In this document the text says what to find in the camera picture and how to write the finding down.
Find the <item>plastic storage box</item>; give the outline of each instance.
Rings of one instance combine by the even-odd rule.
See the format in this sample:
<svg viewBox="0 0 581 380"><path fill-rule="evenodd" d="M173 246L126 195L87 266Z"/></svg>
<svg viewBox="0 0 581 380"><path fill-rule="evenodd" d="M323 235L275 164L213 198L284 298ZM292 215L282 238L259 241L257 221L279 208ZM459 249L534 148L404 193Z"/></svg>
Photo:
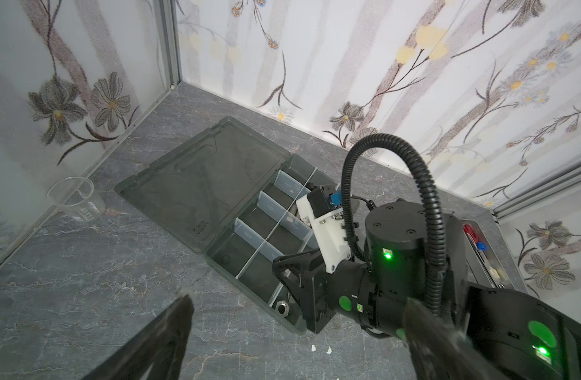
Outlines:
<svg viewBox="0 0 581 380"><path fill-rule="evenodd" d="M232 117L127 178L115 191L196 252L288 330L301 309L271 272L281 255L317 248L292 211L305 185L334 181ZM287 301L288 314L276 310Z"/></svg>

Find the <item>gray flower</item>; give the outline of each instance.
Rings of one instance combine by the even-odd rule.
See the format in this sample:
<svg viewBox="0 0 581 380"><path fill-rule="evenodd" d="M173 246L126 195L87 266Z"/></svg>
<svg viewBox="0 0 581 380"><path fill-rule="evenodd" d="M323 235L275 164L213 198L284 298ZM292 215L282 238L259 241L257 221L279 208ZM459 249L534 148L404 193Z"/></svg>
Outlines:
<svg viewBox="0 0 581 380"><path fill-rule="evenodd" d="M552 290L553 282L567 285L569 281L574 281L576 276L569 273L569 263L558 255L548 255L542 259L538 254L531 255L533 264L527 263L523 266L525 272L533 275L536 286L540 289Z"/></svg>
<svg viewBox="0 0 581 380"><path fill-rule="evenodd" d="M353 132L356 129L356 122L361 122L365 118L362 107L357 104L345 102L343 107L338 111L341 112L341 116L333 116L329 119L332 123L332 129L336 131L339 131L343 126L345 126Z"/></svg>
<svg viewBox="0 0 581 380"><path fill-rule="evenodd" d="M561 221L546 222L544 228L538 227L537 224L531 223L529 230L527 230L527 237L539 238L541 249L546 249L554 243L557 247L564 247L571 237L571 232L564 227Z"/></svg>
<svg viewBox="0 0 581 380"><path fill-rule="evenodd" d="M92 102L97 107L103 107L97 114L94 124L101 126L107 123L107 129L113 132L117 129L119 118L130 110L130 95L121 95L123 82L117 77L117 72L112 72L109 81L101 78L92 90Z"/></svg>
<svg viewBox="0 0 581 380"><path fill-rule="evenodd" d="M41 141L48 145L54 139L59 145L71 141L69 123L77 122L88 113L73 101L79 91L73 83L53 77L39 88L39 94L29 92L31 107L35 110L33 120L50 119L50 127L41 136Z"/></svg>
<svg viewBox="0 0 581 380"><path fill-rule="evenodd" d="M507 0L497 10L506 13L518 9L513 27L522 26L532 17L538 17L544 11L544 5L540 0Z"/></svg>
<svg viewBox="0 0 581 380"><path fill-rule="evenodd" d="M377 130L375 128L363 128L360 131L354 133L354 135L349 138L349 142L351 142L352 145L355 145L363 137L366 137L366 136L368 136L370 134L374 134L374 133L377 133ZM367 157L371 157L375 153L377 153L377 148L371 148L371 149L367 149L362 155L367 156Z"/></svg>

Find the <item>clear plastic cup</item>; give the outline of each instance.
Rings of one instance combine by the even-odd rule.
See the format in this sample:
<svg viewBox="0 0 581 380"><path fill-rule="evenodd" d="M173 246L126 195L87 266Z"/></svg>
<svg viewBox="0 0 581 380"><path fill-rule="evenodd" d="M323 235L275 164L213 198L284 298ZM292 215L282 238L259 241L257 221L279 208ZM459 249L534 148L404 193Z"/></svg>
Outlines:
<svg viewBox="0 0 581 380"><path fill-rule="evenodd" d="M94 184L88 178L68 177L50 187L45 196L79 222L91 222L100 217L105 209Z"/></svg>

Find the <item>gray marble surface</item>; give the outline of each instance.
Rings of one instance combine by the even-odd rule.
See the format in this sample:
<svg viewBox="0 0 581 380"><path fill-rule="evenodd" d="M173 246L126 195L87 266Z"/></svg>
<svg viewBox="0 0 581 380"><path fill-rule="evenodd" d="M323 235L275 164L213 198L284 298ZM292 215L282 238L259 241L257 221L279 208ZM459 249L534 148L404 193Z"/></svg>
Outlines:
<svg viewBox="0 0 581 380"><path fill-rule="evenodd" d="M400 340L370 338L340 315L317 336L287 332L200 254L113 191L225 116L340 178L343 149L181 84L92 176L106 213L93 225L53 215L0 269L0 379L81 378L166 308L179 288L195 305L182 379L415 378ZM353 184L355 194L378 204L419 201L411 178L366 159L359 159ZM476 220L518 278L489 211L445 192L441 202ZM356 220L365 214L363 207Z"/></svg>

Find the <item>floral wallpaper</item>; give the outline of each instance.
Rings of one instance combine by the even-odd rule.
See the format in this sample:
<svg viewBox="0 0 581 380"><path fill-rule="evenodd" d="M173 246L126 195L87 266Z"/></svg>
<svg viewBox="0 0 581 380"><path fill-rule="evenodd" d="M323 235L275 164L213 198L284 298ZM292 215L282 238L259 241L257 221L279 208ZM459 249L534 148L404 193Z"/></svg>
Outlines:
<svg viewBox="0 0 581 380"><path fill-rule="evenodd" d="M397 134L486 207L581 164L581 1L176 5L188 83L346 149Z"/></svg>
<svg viewBox="0 0 581 380"><path fill-rule="evenodd" d="M500 228L530 294L581 323L581 183Z"/></svg>
<svg viewBox="0 0 581 380"><path fill-rule="evenodd" d="M151 0L0 1L0 261L168 84Z"/></svg>

